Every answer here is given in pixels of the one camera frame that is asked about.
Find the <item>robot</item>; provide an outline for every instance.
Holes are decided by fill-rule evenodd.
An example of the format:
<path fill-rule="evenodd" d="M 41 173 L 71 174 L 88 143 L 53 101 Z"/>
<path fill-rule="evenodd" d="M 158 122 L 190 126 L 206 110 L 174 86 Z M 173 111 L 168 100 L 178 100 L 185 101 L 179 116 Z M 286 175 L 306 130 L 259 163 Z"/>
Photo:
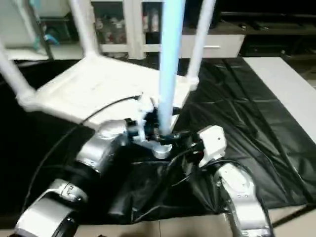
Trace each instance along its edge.
<path fill-rule="evenodd" d="M 93 32 L 85 24 L 78 0 L 71 0 L 75 22 L 81 29 L 80 40 L 86 54 L 96 50 Z M 164 3 L 159 106 L 156 108 L 146 94 L 138 98 L 140 109 L 137 119 L 108 120 L 98 126 L 94 135 L 83 144 L 73 164 L 65 174 L 55 179 L 19 218 L 15 234 L 22 237 L 71 237 L 76 233 L 80 212 L 93 192 L 97 181 L 109 171 L 114 155 L 123 146 L 135 143 L 152 150 L 154 156 L 164 159 L 173 145 L 178 144 L 187 153 L 192 165 L 203 169 L 212 165 L 216 169 L 217 186 L 227 206 L 229 221 L 236 237 L 271 237 L 273 229 L 267 210 L 257 197 L 254 181 L 247 170 L 237 162 L 225 159 L 227 146 L 224 131 L 209 126 L 198 133 L 182 131 L 170 133 L 170 121 L 177 70 L 185 0 Z M 212 18 L 214 0 L 204 0 L 198 24 L 197 40 L 191 59 L 188 80 L 191 90 L 198 84 L 198 71 L 202 58 L 203 40 Z M 2 74 L 17 94 L 21 106 L 31 103 L 34 91 L 23 79 L 15 65 L 5 55 L 0 43 Z"/>

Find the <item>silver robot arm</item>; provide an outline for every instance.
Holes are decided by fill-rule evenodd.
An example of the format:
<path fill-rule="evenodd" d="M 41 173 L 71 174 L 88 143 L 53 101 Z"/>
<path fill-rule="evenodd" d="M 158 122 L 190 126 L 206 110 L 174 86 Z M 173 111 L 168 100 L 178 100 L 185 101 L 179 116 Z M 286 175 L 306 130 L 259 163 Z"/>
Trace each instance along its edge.
<path fill-rule="evenodd" d="M 23 237 L 72 237 L 80 207 L 98 178 L 108 171 L 114 153 L 128 142 L 125 120 L 102 124 L 77 155 L 72 170 L 56 179 L 22 214 L 15 233 Z"/>
<path fill-rule="evenodd" d="M 211 126 L 199 133 L 204 144 L 204 158 L 199 167 L 225 155 L 226 139 L 221 127 Z M 217 186 L 224 199 L 234 237 L 272 237 L 268 214 L 257 199 L 252 177 L 231 163 L 220 166 L 216 172 Z"/>

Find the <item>blue rod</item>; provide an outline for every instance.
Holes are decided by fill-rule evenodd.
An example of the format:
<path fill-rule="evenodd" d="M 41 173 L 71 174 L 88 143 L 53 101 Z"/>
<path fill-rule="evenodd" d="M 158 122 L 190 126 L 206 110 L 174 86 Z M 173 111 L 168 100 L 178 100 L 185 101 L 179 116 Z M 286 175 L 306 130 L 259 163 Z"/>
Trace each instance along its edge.
<path fill-rule="evenodd" d="M 165 0 L 163 3 L 158 106 L 159 128 L 163 135 L 171 132 L 185 3 L 186 0 Z"/>

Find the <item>cabinet door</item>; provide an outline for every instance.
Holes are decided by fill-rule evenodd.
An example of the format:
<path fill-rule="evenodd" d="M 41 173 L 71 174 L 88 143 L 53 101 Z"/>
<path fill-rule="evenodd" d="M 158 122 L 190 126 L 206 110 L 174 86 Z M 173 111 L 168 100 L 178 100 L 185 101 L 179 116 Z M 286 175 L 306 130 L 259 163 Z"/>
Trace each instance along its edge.
<path fill-rule="evenodd" d="M 95 31 L 102 52 L 110 57 L 127 57 L 124 2 L 92 0 L 91 4 L 94 9 Z"/>

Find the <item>floor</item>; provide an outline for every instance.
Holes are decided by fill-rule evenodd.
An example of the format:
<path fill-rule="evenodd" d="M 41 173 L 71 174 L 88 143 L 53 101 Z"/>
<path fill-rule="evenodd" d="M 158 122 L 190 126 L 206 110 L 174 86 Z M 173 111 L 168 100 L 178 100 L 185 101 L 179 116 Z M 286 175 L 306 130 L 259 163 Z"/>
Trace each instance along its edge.
<path fill-rule="evenodd" d="M 272 222 L 300 207 L 288 207 L 270 211 Z M 275 229 L 276 237 L 315 236 L 316 211 L 297 218 Z M 7 237 L 12 230 L 0 231 Z M 224 215 L 172 218 L 135 225 L 80 226 L 76 237 L 232 237 Z"/>

